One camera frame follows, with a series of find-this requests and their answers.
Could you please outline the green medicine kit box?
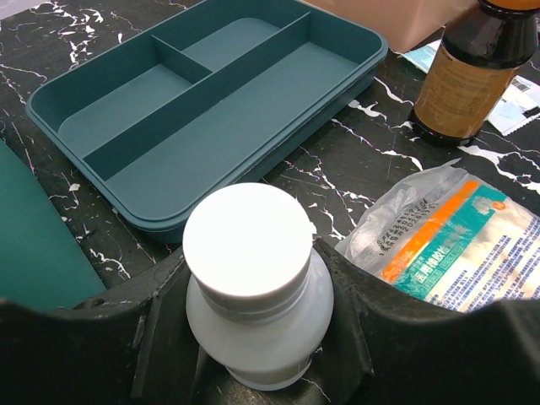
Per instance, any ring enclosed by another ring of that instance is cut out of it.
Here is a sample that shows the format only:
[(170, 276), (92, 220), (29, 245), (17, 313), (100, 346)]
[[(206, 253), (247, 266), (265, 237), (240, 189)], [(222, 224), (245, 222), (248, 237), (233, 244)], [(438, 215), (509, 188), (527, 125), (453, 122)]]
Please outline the green medicine kit box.
[(105, 291), (31, 170), (1, 144), (1, 296), (38, 311)]

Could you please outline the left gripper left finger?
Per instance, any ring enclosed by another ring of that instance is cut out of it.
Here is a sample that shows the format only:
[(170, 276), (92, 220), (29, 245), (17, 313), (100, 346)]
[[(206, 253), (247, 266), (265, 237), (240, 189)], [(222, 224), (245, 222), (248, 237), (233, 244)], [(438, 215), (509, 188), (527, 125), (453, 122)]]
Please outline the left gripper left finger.
[(182, 250), (71, 310), (1, 303), (4, 404), (188, 404), (198, 345)]

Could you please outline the rubber gloves clear package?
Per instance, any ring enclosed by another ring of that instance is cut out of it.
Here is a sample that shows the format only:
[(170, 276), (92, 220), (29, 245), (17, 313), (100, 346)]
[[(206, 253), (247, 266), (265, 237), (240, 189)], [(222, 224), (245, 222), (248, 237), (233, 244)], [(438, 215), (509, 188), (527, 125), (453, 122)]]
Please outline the rubber gloves clear package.
[(539, 297), (539, 217), (451, 162), (399, 181), (336, 249), (452, 311)]

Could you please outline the white plastic medicine bottle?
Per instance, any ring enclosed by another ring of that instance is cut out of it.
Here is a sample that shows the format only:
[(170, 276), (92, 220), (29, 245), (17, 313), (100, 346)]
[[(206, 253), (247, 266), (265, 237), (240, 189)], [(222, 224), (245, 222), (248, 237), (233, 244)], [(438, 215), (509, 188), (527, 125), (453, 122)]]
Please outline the white plastic medicine bottle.
[(183, 252), (191, 273), (186, 315), (201, 348), (256, 390), (300, 379), (334, 305), (301, 204), (267, 184), (224, 187), (192, 212)]

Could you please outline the brown glass medicine bottle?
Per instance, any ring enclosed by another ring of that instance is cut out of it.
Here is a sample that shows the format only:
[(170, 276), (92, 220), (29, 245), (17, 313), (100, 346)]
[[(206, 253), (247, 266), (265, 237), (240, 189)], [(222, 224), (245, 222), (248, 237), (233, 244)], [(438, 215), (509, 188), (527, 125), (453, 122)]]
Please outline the brown glass medicine bottle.
[(478, 1), (446, 25), (409, 115), (423, 140), (462, 146), (478, 135), (537, 50), (538, 11), (538, 0)]

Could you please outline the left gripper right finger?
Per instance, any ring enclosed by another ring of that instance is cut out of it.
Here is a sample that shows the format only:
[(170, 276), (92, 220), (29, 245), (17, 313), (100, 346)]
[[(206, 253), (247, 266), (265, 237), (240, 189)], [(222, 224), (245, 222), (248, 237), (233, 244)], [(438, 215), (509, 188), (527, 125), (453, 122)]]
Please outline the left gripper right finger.
[(539, 303), (469, 313), (405, 294), (315, 243), (334, 308), (316, 368), (335, 404), (536, 404)]

